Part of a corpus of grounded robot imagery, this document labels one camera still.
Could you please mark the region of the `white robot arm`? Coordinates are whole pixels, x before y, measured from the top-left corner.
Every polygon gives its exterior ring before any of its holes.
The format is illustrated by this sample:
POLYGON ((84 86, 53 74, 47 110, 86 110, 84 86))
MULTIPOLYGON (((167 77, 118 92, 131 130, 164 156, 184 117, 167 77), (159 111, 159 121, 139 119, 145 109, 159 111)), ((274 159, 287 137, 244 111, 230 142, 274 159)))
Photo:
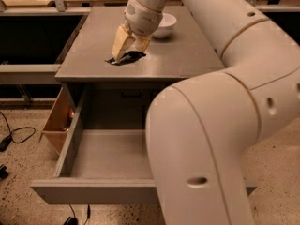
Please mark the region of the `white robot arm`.
MULTIPOLYGON (((115 59, 144 51, 168 0, 128 0, 115 59)), ((251 145, 300 113, 300 49, 245 0, 182 0, 224 68, 160 92, 146 145, 166 225, 255 225, 241 170, 251 145)))

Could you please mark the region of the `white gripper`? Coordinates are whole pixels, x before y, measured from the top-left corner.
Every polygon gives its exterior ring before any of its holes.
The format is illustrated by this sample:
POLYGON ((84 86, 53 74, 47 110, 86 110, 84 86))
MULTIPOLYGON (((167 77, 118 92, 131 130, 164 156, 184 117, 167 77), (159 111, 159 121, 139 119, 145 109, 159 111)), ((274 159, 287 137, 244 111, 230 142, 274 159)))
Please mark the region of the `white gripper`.
POLYGON ((125 9, 127 22, 118 27, 112 46, 114 60, 119 62, 132 44, 132 51, 144 53, 150 44, 149 35, 158 29, 162 18, 161 12, 145 7, 137 0, 128 0, 125 9))

